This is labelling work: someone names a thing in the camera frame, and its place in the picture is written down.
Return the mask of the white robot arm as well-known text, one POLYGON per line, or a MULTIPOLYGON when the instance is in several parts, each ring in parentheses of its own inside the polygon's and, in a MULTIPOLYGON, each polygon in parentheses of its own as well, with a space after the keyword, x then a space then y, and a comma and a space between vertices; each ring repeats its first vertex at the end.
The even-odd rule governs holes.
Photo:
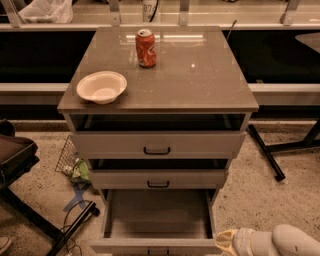
POLYGON ((320 242, 288 224, 272 231, 225 230, 217 234, 216 246, 229 256, 320 256, 320 242))

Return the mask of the white and yellow gripper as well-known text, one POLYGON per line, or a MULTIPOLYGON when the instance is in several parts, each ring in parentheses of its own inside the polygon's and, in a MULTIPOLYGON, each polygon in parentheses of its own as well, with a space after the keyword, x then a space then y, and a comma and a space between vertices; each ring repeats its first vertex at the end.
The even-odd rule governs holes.
POLYGON ((272 233, 250 228, 222 231, 217 234, 215 245, 229 256, 277 256, 272 233))

